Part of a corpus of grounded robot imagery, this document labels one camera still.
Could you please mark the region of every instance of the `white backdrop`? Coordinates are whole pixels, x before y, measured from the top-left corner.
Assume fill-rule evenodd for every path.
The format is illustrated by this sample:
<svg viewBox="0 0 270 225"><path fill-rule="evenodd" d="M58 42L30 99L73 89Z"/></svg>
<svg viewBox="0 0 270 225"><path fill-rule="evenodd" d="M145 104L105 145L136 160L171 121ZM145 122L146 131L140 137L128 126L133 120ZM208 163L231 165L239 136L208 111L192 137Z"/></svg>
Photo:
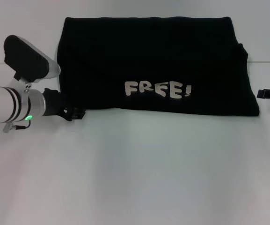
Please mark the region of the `white backdrop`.
<svg viewBox="0 0 270 225"><path fill-rule="evenodd" d="M66 16L176 15L230 16L249 60L270 61L270 1L0 0L0 63L9 34L54 58ZM248 67L255 94L270 88L270 63ZM13 75L1 64L0 86ZM270 225L270 101L258 103L259 118L111 109L0 124L0 225Z"/></svg>

